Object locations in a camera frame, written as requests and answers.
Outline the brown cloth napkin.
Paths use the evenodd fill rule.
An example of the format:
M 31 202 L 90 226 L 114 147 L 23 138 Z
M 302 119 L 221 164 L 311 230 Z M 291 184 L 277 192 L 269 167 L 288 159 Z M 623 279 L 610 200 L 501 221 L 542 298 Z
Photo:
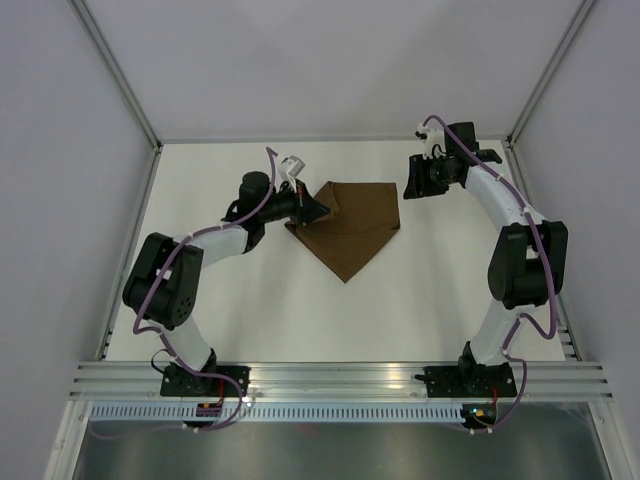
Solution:
M 331 213 L 305 226 L 289 221 L 285 228 L 344 283 L 401 228 L 394 183 L 328 181 L 314 199 Z

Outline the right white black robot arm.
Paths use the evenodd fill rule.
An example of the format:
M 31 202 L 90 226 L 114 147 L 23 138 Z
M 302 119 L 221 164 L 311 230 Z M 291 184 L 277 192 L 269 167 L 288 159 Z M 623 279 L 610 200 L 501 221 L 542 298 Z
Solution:
M 461 186 L 483 208 L 498 238 L 488 266 L 492 302 L 456 368 L 459 388 L 478 395 L 506 371 L 508 347 L 521 321 L 545 340 L 557 333 L 569 233 L 540 214 L 509 180 L 501 156 L 483 148 L 471 122 L 422 123 L 415 133 L 424 151 L 409 159 L 406 200 L 441 196 Z

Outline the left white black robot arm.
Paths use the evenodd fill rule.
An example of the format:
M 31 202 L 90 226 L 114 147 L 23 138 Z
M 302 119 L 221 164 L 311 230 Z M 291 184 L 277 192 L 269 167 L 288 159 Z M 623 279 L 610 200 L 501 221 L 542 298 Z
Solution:
M 196 325 L 193 310 L 202 270 L 252 251 L 268 223 L 288 219 L 305 226 L 331 213 L 304 182 L 285 180 L 276 189 L 267 174 L 252 171 L 243 176 L 238 198 L 219 225 L 181 241 L 158 232 L 146 237 L 122 300 L 136 313 L 135 330 L 147 321 L 172 357 L 162 370 L 161 396 L 220 397 L 228 377 L 238 386 L 247 379 L 218 371 L 216 353 Z

